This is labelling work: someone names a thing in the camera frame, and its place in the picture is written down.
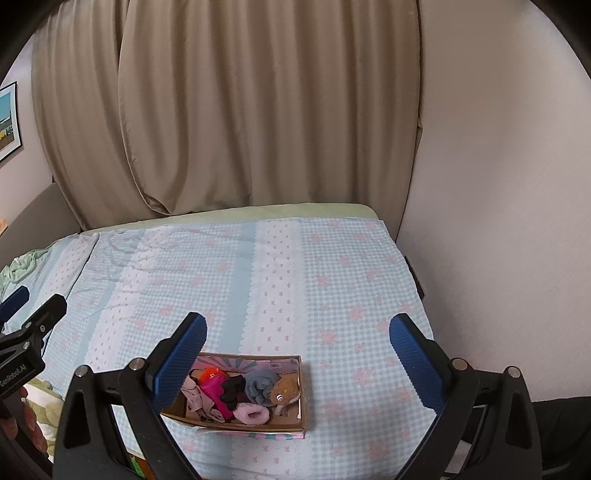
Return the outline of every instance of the framed picture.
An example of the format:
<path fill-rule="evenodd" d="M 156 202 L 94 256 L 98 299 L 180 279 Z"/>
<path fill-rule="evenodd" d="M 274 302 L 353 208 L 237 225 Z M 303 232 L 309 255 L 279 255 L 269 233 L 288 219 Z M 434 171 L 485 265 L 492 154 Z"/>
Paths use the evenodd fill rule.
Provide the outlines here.
<path fill-rule="evenodd" d="M 0 162 L 22 146 L 17 117 L 17 83 L 0 90 Z"/>

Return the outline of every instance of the pink flower pattern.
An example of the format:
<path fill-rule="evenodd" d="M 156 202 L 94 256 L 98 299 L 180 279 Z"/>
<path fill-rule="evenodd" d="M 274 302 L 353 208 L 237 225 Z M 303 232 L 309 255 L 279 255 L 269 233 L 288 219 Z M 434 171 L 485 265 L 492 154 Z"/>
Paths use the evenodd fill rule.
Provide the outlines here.
<path fill-rule="evenodd" d="M 369 457 L 376 460 L 383 460 L 388 455 L 388 450 L 383 443 L 370 442 L 369 444 Z"/>
<path fill-rule="evenodd" d="M 326 275 L 318 275 L 318 288 L 326 288 L 330 285 L 330 280 Z"/>
<path fill-rule="evenodd" d="M 364 387 L 369 385 L 373 380 L 370 378 L 372 374 L 371 369 L 368 367 L 360 367 L 355 370 L 355 382 L 360 386 Z"/>
<path fill-rule="evenodd" d="M 334 345 L 336 343 L 336 333 L 334 330 L 322 330 L 317 338 L 321 340 L 322 345 Z"/>
<path fill-rule="evenodd" d="M 324 412 L 330 420 L 338 420 L 343 413 L 343 407 L 336 402 L 331 402 L 327 404 Z"/>
<path fill-rule="evenodd" d="M 355 306 L 349 312 L 349 317 L 351 320 L 361 320 L 363 318 L 363 310 L 359 306 Z"/>

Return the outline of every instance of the bed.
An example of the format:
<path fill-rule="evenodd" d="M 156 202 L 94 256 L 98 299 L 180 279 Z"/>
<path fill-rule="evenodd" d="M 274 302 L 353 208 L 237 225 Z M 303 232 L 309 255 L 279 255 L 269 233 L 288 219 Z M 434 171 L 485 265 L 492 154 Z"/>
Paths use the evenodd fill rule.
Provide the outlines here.
<path fill-rule="evenodd" d="M 388 340 L 406 312 L 432 338 L 407 265 L 383 222 L 361 205 L 246 207 L 148 220 L 58 240 L 5 269 L 2 298 L 53 293 L 68 314 L 51 332 L 41 380 L 65 394 L 75 367 L 123 367 L 147 356 L 189 311 L 208 323 L 205 350 L 301 355 L 309 392 L 304 439 L 250 438 L 165 419 L 211 480 L 393 478 L 434 414 Z M 126 446 L 138 451 L 124 412 Z"/>

